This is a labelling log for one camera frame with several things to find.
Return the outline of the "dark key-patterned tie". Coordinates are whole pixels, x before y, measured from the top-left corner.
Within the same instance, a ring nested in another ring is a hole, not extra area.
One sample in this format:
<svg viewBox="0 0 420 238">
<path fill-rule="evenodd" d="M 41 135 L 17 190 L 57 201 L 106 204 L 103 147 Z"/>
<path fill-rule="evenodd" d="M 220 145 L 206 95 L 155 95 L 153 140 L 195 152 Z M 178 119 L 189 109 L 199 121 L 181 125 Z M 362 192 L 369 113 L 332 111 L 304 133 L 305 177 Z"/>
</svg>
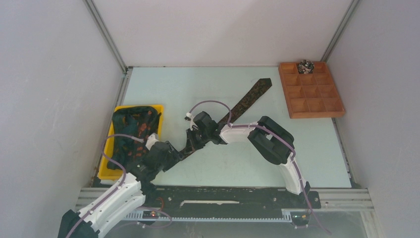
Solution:
<svg viewBox="0 0 420 238">
<path fill-rule="evenodd" d="M 245 94 L 245 96 L 232 108 L 228 110 L 228 113 L 219 122 L 220 131 L 228 122 L 235 122 L 242 114 L 244 114 L 270 87 L 272 82 L 270 78 L 259 79 L 252 88 Z M 188 158 L 196 151 L 185 151 L 185 147 L 180 151 L 183 156 L 183 160 Z"/>
</svg>

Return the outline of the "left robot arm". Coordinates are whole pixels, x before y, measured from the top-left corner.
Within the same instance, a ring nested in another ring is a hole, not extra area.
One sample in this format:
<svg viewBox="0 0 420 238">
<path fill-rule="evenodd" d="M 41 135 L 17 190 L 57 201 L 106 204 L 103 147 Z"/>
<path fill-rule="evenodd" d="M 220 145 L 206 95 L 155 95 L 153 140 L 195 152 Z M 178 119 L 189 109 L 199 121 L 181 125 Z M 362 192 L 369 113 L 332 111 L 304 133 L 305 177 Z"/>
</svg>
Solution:
<svg viewBox="0 0 420 238">
<path fill-rule="evenodd" d="M 140 161 L 105 193 L 78 212 L 67 211 L 61 219 L 60 238 L 103 238 L 134 209 L 152 206 L 157 199 L 152 181 L 182 160 L 183 156 L 170 142 L 147 143 Z"/>
</svg>

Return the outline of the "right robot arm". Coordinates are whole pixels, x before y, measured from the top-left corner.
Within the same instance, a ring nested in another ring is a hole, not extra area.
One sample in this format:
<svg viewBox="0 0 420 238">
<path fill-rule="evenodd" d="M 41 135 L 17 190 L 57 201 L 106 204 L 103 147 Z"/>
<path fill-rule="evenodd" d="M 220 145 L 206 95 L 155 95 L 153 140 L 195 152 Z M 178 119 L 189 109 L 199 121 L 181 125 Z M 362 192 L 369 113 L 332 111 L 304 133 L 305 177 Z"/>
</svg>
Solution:
<svg viewBox="0 0 420 238">
<path fill-rule="evenodd" d="M 307 202 L 311 186 L 297 165 L 294 137 L 270 117 L 263 116 L 257 122 L 242 125 L 218 124 L 206 112 L 196 116 L 187 113 L 185 119 L 190 123 L 186 146 L 181 151 L 185 157 L 209 142 L 215 145 L 250 142 L 264 159 L 279 167 L 289 192 L 289 203 L 301 207 Z"/>
</svg>

